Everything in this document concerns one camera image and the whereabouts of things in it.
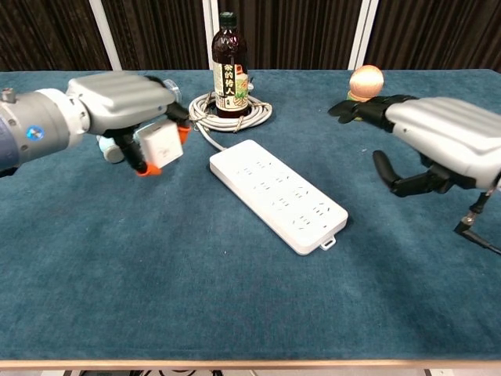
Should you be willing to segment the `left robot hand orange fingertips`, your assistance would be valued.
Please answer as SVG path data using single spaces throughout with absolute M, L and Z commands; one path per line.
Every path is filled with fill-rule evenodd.
M 161 168 L 144 158 L 135 141 L 135 130 L 142 123 L 165 115 L 178 130 L 190 129 L 188 109 L 152 75 L 108 71 L 73 78 L 67 95 L 77 97 L 87 109 L 88 132 L 112 139 L 139 176 L 161 174 Z

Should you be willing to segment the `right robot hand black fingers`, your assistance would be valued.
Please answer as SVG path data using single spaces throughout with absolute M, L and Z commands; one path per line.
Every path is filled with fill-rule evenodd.
M 373 152 L 377 173 L 398 197 L 446 193 L 452 186 L 484 191 L 500 188 L 500 116 L 461 99 L 408 95 L 343 100 L 329 115 L 341 124 L 356 118 L 412 147 L 427 171 L 403 178 L 387 155 Z

